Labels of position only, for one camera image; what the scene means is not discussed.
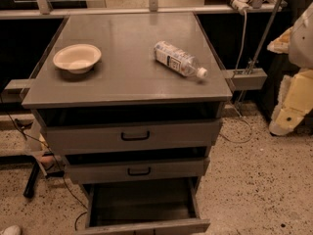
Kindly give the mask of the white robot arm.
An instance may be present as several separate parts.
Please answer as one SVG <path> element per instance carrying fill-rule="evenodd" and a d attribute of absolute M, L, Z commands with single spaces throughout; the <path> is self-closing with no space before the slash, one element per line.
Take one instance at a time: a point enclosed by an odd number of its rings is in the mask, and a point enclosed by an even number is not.
<path fill-rule="evenodd" d="M 313 110 L 313 3 L 267 49 L 287 54 L 289 61 L 299 67 L 294 76 L 283 77 L 269 124 L 272 134 L 283 136 L 293 132 Z"/>

